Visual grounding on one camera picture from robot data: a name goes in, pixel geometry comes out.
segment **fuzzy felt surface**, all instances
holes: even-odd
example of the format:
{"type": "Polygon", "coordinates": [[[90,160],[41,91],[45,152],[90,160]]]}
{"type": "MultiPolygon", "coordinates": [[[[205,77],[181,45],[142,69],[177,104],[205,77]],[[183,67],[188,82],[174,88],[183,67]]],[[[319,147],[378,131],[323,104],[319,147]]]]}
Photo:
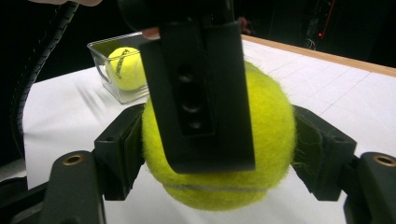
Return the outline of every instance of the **fuzzy felt surface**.
{"type": "Polygon", "coordinates": [[[120,90],[133,91],[146,84],[145,70],[137,49],[115,49],[108,59],[109,67],[106,72],[113,76],[120,90]]]}
{"type": "Polygon", "coordinates": [[[165,190],[189,207],[225,211],[261,200],[284,177],[295,148],[293,108],[280,86],[246,63],[256,170],[217,174],[175,173],[166,161],[151,101],[143,114],[143,150],[148,168],[165,190]]]}

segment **yellow tennis ball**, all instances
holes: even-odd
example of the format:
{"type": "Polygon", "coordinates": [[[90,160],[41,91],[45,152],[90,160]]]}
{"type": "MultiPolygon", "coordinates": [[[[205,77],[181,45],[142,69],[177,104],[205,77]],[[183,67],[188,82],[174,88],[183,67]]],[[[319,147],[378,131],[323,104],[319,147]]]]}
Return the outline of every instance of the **yellow tennis ball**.
{"type": "Polygon", "coordinates": [[[189,207],[224,211],[261,200],[289,169],[295,147],[293,108],[280,86],[246,63],[255,171],[175,173],[166,161],[151,101],[143,114],[143,150],[148,168],[165,190],[189,207]]]}
{"type": "Polygon", "coordinates": [[[134,48],[118,48],[109,56],[110,68],[116,85],[123,91],[133,91],[146,84],[140,52],[134,48]]]}

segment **black plastic part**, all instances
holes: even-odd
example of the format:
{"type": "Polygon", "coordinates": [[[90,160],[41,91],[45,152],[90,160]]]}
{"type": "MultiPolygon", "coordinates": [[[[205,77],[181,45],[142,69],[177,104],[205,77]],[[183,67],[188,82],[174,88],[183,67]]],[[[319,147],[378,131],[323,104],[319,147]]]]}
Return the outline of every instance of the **black plastic part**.
{"type": "Polygon", "coordinates": [[[102,224],[106,222],[95,159],[75,151],[53,163],[40,223],[102,224]]]}
{"type": "Polygon", "coordinates": [[[216,22],[233,21],[233,0],[119,0],[125,22],[141,31],[191,17],[209,16],[216,22]]]}
{"type": "Polygon", "coordinates": [[[361,155],[358,176],[370,213],[371,224],[396,223],[396,159],[382,153],[361,155]]]}
{"type": "Polygon", "coordinates": [[[2,223],[38,223],[46,190],[47,183],[1,201],[0,220],[2,223]]]}
{"type": "Polygon", "coordinates": [[[239,26],[231,22],[222,26],[203,29],[202,36],[191,36],[189,33],[172,33],[179,36],[176,40],[202,38],[204,49],[196,52],[204,53],[207,62],[199,62],[195,67],[195,55],[189,55],[190,48],[201,44],[184,41],[165,44],[154,41],[140,47],[146,78],[150,90],[155,116],[158,122],[165,156],[170,166],[177,173],[213,173],[246,171],[255,168],[254,150],[251,135],[248,92],[245,79],[245,68],[242,52],[242,41],[239,26]],[[169,65],[170,61],[178,64],[169,65]],[[183,76],[178,71],[188,71],[191,78],[188,84],[183,83],[183,76]],[[183,120],[192,127],[200,127],[204,122],[194,122],[190,117],[179,117],[179,109],[185,100],[184,91],[199,89],[199,97],[205,98],[208,111],[212,116],[214,132],[204,130],[201,133],[183,132],[183,120]]]}
{"type": "Polygon", "coordinates": [[[337,201],[340,172],[354,159],[356,142],[311,111],[294,109],[298,141],[292,166],[319,201],[337,201]]]}
{"type": "Polygon", "coordinates": [[[144,163],[141,143],[144,105],[124,109],[96,138],[92,152],[105,176],[104,195],[108,201],[125,200],[144,163]]]}
{"type": "Polygon", "coordinates": [[[344,213],[348,224],[368,224],[372,217],[361,188],[357,167],[360,159],[355,157],[351,163],[345,164],[338,185],[346,193],[344,213]]]}

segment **white table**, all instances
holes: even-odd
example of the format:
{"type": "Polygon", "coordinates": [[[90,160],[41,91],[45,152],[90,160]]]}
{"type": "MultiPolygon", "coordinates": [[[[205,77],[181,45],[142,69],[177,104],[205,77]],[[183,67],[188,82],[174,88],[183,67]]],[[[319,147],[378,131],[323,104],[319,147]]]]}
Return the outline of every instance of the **white table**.
{"type": "MultiPolygon", "coordinates": [[[[396,155],[396,78],[244,41],[246,59],[306,107],[358,142],[356,155],[396,155]]],[[[36,83],[23,118],[29,188],[46,182],[52,163],[94,139],[129,105],[103,87],[95,68],[36,83]]],[[[107,223],[345,223],[343,204],[318,202],[294,170],[261,202],[232,212],[190,209],[166,194],[143,166],[125,202],[106,202],[107,223]]]]}

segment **black cable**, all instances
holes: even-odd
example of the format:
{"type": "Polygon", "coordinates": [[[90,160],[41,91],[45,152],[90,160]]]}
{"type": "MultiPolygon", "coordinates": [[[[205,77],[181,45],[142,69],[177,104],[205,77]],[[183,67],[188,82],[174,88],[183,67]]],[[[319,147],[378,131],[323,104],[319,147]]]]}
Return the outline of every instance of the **black cable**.
{"type": "Polygon", "coordinates": [[[55,9],[54,17],[49,21],[49,28],[39,39],[26,65],[23,67],[17,86],[15,87],[10,107],[11,132],[18,151],[24,157],[23,142],[23,109],[27,101],[30,89],[35,83],[35,79],[44,66],[50,53],[59,43],[64,30],[72,20],[78,4],[67,2],[55,9]]]}

